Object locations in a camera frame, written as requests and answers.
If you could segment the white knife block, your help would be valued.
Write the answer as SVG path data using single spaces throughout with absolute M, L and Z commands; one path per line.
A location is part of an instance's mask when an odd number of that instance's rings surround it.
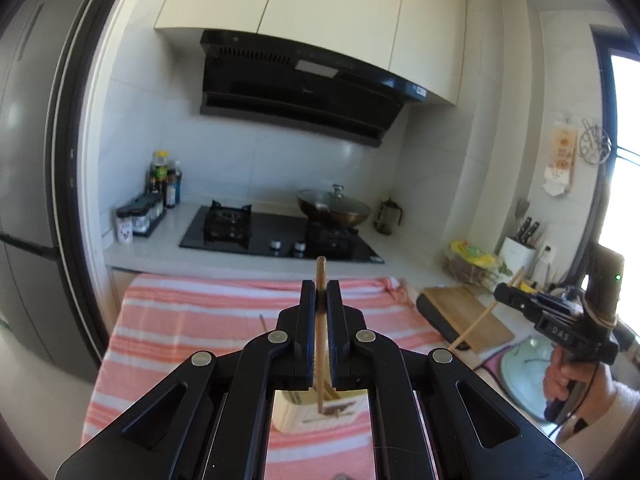
M 523 269 L 521 278 L 526 278 L 534 264 L 536 248 L 522 244 L 513 237 L 506 237 L 500 247 L 499 257 L 504 265 L 504 274 L 512 275 Z

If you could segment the white utensil holder box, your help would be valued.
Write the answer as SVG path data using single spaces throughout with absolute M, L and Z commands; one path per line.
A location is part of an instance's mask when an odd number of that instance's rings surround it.
M 347 426 L 368 410 L 366 390 L 337 391 L 352 402 L 340 417 L 320 415 L 317 411 L 317 390 L 277 390 L 274 395 L 271 423 L 281 434 L 308 434 Z

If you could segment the wooden cutting board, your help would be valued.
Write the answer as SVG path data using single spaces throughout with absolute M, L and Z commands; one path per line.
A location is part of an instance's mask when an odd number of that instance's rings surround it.
M 422 294 L 458 335 L 476 322 L 486 310 L 484 304 L 463 286 L 429 287 L 424 288 Z M 481 354 L 510 344 L 514 338 L 514 333 L 493 313 L 489 313 L 466 336 L 464 342 L 473 352 Z

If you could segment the hanging paper calendar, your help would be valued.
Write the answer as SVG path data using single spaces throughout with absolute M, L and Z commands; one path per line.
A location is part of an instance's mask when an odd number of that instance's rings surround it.
M 542 188 L 552 197 L 566 194 L 572 186 L 577 135 L 577 127 L 569 119 L 554 124 L 542 174 Z

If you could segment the black gas stove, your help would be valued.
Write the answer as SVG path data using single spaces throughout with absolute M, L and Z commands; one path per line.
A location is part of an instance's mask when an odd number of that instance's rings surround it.
M 246 256 L 382 264 L 384 260 L 355 228 L 329 228 L 308 218 L 226 207 L 201 207 L 181 248 Z

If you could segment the dark glass kettle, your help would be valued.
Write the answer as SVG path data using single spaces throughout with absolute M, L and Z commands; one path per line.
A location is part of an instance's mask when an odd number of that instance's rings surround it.
M 401 224 L 404 211 L 401 206 L 391 198 L 383 200 L 378 207 L 373 226 L 376 232 L 390 235 Z

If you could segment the wok with glass lid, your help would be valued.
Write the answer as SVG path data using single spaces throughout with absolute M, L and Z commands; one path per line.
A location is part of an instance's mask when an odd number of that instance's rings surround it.
M 370 217 L 370 207 L 344 194 L 344 186 L 332 185 L 332 191 L 305 188 L 297 193 L 300 211 L 311 221 L 325 226 L 354 228 Z

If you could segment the sauce bottles group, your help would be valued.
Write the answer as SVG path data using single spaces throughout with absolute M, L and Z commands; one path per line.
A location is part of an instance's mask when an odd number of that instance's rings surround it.
M 164 207 L 172 209 L 181 202 L 181 183 L 181 162 L 171 159 L 168 151 L 156 151 L 146 174 L 146 192 L 159 195 Z

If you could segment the black range hood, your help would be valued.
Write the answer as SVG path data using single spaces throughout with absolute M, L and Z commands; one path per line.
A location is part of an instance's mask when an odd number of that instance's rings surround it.
M 254 32 L 209 29 L 203 115 L 334 136 L 378 148 L 405 106 L 427 91 L 401 76 L 334 51 Z

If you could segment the grey refrigerator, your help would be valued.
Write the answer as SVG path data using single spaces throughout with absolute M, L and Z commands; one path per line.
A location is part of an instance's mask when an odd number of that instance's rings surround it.
M 91 382 L 98 367 L 54 227 L 52 120 L 86 0 L 26 0 L 1 36 L 1 315 L 38 358 Z

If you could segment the white wall cabinets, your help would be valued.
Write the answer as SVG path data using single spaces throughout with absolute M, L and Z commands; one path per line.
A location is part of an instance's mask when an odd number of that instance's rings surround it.
M 457 103 L 466 0 L 165 0 L 155 27 L 229 29 L 312 44 Z

